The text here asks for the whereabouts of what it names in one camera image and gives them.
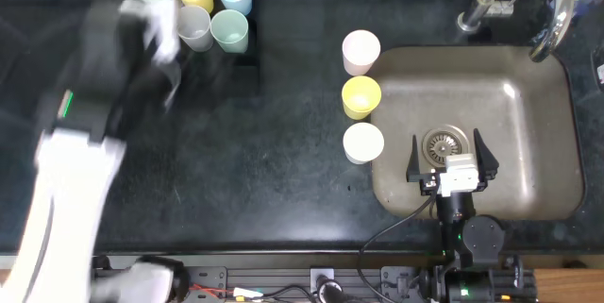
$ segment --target white cup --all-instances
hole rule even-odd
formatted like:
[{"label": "white cup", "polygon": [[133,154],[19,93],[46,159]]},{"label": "white cup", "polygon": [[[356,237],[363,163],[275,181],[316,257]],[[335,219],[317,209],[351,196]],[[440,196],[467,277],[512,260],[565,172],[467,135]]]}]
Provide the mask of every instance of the white cup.
[{"label": "white cup", "polygon": [[384,149],[384,136],[379,128],[367,123],[358,123],[346,130],[343,143],[348,160],[364,164],[379,157]]},{"label": "white cup", "polygon": [[214,43],[210,33],[210,15],[199,6],[178,11],[178,36],[195,52],[205,52]]},{"label": "white cup", "polygon": [[344,68],[352,76],[364,76],[379,57],[378,37],[367,30],[355,30],[342,43]]}]

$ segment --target faucet handle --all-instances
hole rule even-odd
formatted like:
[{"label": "faucet handle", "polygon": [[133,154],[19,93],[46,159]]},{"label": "faucet handle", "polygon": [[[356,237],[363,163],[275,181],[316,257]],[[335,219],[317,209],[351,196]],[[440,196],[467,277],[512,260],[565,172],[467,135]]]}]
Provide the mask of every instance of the faucet handle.
[{"label": "faucet handle", "polygon": [[487,10],[486,17],[510,17],[513,14],[513,4],[518,0],[494,1]]}]

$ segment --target metal sink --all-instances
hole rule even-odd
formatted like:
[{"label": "metal sink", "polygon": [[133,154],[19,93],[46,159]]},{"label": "metal sink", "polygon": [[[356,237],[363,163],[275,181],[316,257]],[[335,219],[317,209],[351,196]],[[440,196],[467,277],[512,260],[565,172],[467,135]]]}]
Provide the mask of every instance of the metal sink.
[{"label": "metal sink", "polygon": [[385,148],[372,167],[386,210],[407,215],[427,199],[405,179],[413,134],[429,172],[448,154],[474,152],[474,128],[500,164],[496,179],[474,195],[479,214],[563,219],[579,206],[573,112],[555,58],[532,62],[526,47],[404,47],[382,54],[369,76],[382,89],[371,122]]}]

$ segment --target green light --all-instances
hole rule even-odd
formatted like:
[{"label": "green light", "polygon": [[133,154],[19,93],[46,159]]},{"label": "green light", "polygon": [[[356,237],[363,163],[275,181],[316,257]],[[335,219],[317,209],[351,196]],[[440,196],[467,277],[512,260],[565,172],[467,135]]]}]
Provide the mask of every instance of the green light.
[{"label": "green light", "polygon": [[69,92],[69,98],[67,99],[67,104],[65,105],[65,109],[63,110],[63,118],[67,116],[67,112],[69,111],[69,106],[72,104],[73,98],[74,98],[74,93]]}]

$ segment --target faucet spout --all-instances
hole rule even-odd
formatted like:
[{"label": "faucet spout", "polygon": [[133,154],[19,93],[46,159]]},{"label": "faucet spout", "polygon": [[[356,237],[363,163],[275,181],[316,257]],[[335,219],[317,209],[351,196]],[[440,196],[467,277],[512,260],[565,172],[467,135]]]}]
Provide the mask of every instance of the faucet spout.
[{"label": "faucet spout", "polygon": [[556,8],[547,32],[530,51],[531,60],[541,62],[556,49],[570,26],[574,6],[575,0],[556,0]]}]

